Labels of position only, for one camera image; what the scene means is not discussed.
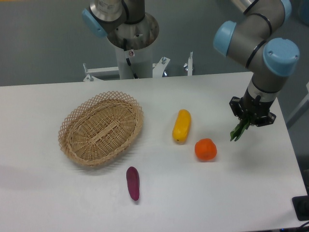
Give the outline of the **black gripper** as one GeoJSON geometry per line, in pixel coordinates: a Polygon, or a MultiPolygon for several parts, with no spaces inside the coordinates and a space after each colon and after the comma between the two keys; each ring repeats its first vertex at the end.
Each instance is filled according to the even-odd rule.
{"type": "Polygon", "coordinates": [[[257,95],[252,97],[248,90],[246,90],[242,98],[233,96],[229,102],[230,108],[239,120],[244,118],[251,119],[251,125],[262,127],[274,123],[276,115],[270,112],[274,100],[264,102],[262,96],[257,95]]]}

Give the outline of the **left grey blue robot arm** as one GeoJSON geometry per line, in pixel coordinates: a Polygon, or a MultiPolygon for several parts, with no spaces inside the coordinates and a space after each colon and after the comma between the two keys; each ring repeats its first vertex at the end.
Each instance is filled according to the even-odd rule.
{"type": "Polygon", "coordinates": [[[120,79],[160,78],[169,58],[153,63],[159,35],[157,20],[145,11],[143,0],[94,0],[82,19],[97,37],[106,37],[115,49],[120,79]]]}

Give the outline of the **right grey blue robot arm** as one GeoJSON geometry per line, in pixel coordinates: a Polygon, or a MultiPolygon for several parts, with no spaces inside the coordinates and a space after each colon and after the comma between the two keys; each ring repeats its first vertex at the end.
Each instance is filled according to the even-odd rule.
{"type": "Polygon", "coordinates": [[[217,30],[213,47],[225,57],[253,73],[242,98],[233,97],[230,106],[242,122],[258,127],[270,125],[276,116],[270,107],[294,72],[299,48],[288,39],[270,36],[290,17],[288,0],[235,0],[245,15],[241,23],[224,22],[217,30]]]}

